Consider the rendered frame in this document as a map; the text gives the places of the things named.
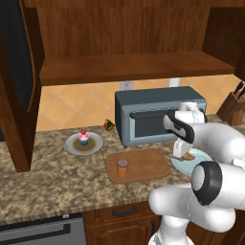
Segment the wooden base cabinet door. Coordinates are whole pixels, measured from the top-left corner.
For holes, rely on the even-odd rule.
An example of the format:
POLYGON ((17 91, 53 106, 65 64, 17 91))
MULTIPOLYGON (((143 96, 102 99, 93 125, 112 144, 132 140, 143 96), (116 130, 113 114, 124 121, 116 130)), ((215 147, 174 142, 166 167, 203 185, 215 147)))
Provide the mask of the wooden base cabinet door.
MULTIPOLYGON (((87 245, 148 245, 151 238, 151 220, 85 226, 87 245)), ((160 227, 156 222, 156 231, 160 227)))
POLYGON ((245 245, 245 223, 236 220, 234 226, 225 233, 211 232, 189 223, 187 235, 194 245, 245 245))

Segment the orange jam jar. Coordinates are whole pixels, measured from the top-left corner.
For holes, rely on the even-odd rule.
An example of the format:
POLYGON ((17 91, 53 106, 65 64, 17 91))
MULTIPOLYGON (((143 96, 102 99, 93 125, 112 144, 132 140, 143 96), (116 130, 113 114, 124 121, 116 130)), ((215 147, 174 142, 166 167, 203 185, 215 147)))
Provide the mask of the orange jam jar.
POLYGON ((128 161, 125 159, 120 159, 117 162, 117 173, 120 176, 125 176, 127 174, 128 171, 128 161))

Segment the dark wooden cabinet door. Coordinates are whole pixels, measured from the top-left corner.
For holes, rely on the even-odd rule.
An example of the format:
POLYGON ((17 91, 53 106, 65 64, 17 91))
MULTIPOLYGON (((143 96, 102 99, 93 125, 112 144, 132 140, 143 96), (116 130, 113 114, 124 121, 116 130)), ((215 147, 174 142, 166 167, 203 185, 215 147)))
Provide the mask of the dark wooden cabinet door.
POLYGON ((44 59, 37 10, 0 0, 0 142, 17 172, 31 169, 44 59))

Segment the brown wooden cutting board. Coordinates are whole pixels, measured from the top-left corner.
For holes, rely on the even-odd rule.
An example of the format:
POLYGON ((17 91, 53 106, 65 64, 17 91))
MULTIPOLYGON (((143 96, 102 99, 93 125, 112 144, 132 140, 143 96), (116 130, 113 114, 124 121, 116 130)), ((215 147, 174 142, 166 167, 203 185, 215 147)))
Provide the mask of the brown wooden cutting board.
POLYGON ((170 166, 164 154, 157 149, 113 153, 105 158, 105 163, 109 180, 116 184, 165 178, 170 174, 170 166), (125 176, 117 173, 117 162, 120 159, 128 161, 125 176))

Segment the light blue round plate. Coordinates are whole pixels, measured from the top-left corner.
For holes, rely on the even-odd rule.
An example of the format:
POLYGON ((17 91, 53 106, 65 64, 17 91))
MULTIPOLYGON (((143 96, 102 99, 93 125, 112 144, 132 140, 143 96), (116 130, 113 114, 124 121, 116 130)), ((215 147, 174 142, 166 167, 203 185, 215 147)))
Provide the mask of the light blue round plate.
POLYGON ((187 176, 191 176, 194 168, 200 162, 212 160, 212 158, 207 153, 196 148, 192 148, 189 151, 189 154, 194 157, 193 160, 171 158, 171 162, 174 165, 174 167, 187 176))

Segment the open wooden wall cabinet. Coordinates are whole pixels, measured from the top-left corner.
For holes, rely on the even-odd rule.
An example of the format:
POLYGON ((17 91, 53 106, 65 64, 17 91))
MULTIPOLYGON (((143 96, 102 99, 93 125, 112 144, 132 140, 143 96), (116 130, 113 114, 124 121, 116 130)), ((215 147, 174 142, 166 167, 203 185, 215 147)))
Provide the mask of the open wooden wall cabinet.
POLYGON ((245 0, 24 0, 43 85, 235 74, 245 0))

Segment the wooden drawer front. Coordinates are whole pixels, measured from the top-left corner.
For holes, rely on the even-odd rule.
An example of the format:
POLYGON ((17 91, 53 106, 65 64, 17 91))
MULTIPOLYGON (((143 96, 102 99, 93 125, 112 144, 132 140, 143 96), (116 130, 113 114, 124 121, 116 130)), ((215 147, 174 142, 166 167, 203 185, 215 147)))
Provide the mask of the wooden drawer front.
POLYGON ((103 208, 98 210, 93 210, 89 212, 84 212, 82 214, 84 225, 88 226, 98 226, 98 225, 107 225, 107 224, 118 224, 123 222, 136 222, 146 221, 147 219, 155 219, 156 222, 159 222, 160 217, 154 214, 146 201, 131 203, 126 205, 120 205, 110 208, 103 208), (112 210, 123 210, 136 206, 138 209, 137 213, 132 213, 128 215, 114 217, 112 216, 112 210))

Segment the grey dishwasher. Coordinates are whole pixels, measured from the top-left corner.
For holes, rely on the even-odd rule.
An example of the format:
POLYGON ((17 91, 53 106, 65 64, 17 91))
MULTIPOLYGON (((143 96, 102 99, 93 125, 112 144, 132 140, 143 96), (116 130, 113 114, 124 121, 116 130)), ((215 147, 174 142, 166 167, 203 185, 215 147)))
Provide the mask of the grey dishwasher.
POLYGON ((82 213, 64 214, 50 218, 19 222, 0 226, 0 241, 32 234, 58 231, 64 224, 71 225, 69 234, 20 242, 11 245, 86 245, 82 213))

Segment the wooden knife block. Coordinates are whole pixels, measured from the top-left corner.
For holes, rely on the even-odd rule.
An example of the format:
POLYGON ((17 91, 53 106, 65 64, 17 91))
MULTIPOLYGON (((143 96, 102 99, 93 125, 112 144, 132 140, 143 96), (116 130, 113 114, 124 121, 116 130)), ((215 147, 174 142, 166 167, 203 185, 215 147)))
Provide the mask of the wooden knife block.
POLYGON ((245 97, 238 99, 231 92, 224 100, 216 115, 231 126, 241 125, 243 113, 245 112, 245 97))

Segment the pink cupcake with cherry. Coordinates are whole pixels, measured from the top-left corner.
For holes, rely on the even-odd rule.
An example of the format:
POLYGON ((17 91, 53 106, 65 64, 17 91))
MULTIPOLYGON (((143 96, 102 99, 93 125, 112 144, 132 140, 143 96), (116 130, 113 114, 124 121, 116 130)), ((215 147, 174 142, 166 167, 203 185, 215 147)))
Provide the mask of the pink cupcake with cherry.
POLYGON ((78 139, 81 145, 88 145, 89 135, 86 130, 81 130, 78 134, 78 139))

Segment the grey round plate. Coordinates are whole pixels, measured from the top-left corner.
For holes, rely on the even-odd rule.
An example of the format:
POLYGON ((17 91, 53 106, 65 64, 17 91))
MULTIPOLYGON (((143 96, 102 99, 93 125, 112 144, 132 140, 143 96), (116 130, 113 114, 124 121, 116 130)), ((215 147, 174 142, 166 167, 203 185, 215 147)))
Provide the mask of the grey round plate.
POLYGON ((103 137, 95 132, 88 131, 88 144, 82 145, 78 138, 79 133, 75 133, 68 137, 64 143, 64 149, 71 155, 90 156, 100 151, 103 147, 103 137))

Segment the orange fruit with green leaves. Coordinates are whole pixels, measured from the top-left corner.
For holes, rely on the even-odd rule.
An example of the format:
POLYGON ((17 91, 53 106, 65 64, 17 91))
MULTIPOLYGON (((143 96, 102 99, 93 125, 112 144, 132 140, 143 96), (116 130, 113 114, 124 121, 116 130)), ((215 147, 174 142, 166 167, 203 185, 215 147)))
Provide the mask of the orange fruit with green leaves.
POLYGON ((114 126, 115 125, 110 120, 106 119, 103 127, 105 130, 110 131, 114 126))

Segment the blue-grey toaster oven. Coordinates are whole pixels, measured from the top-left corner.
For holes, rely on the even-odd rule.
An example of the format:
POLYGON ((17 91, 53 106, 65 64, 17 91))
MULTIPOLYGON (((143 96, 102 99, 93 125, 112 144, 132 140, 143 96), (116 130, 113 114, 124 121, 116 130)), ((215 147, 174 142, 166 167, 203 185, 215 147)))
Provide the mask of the blue-grey toaster oven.
POLYGON ((178 110, 184 101, 195 101, 202 112, 206 111, 206 100, 189 86, 116 92, 115 124, 122 145, 128 147, 175 141, 177 137, 164 129, 164 117, 134 120, 129 114, 140 111, 178 110))

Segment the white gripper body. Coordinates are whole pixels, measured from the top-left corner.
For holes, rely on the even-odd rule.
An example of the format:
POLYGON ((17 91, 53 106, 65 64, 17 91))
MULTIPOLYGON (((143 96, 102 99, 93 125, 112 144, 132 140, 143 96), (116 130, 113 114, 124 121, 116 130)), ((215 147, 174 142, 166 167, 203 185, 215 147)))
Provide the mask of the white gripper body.
POLYGON ((178 139, 174 143, 173 157, 182 158, 192 148, 192 144, 186 143, 185 141, 178 139))

